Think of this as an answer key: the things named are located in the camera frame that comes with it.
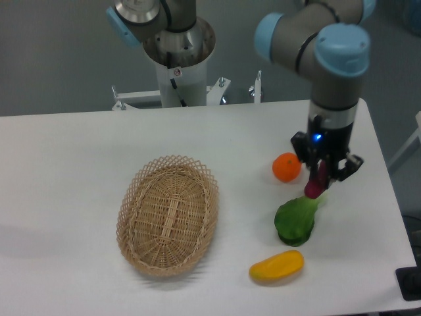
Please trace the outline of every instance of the green vegetable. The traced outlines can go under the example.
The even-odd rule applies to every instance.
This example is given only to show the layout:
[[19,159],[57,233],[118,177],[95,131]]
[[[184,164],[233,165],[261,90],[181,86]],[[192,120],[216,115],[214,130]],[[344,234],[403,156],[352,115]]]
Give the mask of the green vegetable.
[[314,214],[324,199],[322,196],[317,199],[302,196],[279,207],[275,215],[275,227],[284,243],[297,247],[309,240],[314,227]]

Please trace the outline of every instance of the cable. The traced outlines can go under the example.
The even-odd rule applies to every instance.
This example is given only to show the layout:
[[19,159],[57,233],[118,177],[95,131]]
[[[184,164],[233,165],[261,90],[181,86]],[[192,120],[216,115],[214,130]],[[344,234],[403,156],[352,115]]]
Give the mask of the cable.
[[331,14],[334,16],[335,22],[340,23],[341,18],[339,17],[338,13],[336,12],[335,8],[331,7],[329,4],[323,1],[314,1],[313,3],[317,3],[319,5],[322,5],[323,7],[327,8]]
[[418,217],[412,216],[412,215],[402,215],[403,218],[407,218],[407,219],[416,219],[417,221],[421,222],[421,219],[419,219]]
[[[166,53],[166,67],[167,69],[171,69],[171,53],[169,51]],[[178,90],[176,80],[173,78],[173,79],[170,79],[170,81],[171,81],[171,86],[173,87],[174,90],[176,90],[181,106],[187,107],[187,103],[184,101],[184,98],[181,96],[180,91]]]
[[299,69],[300,69],[300,62],[301,62],[301,57],[303,56],[303,53],[305,51],[305,49],[307,48],[307,46],[309,45],[309,43],[318,35],[318,32],[313,33],[312,35],[309,36],[309,38],[307,38],[304,43],[301,45],[300,50],[298,50],[298,54],[297,54],[297,58],[295,59],[295,72],[297,74],[299,74]]
[[172,16],[171,16],[171,10],[168,6],[168,3],[165,0],[161,0],[161,5],[164,8],[165,14],[166,14],[166,21],[168,23],[168,26],[172,24]]

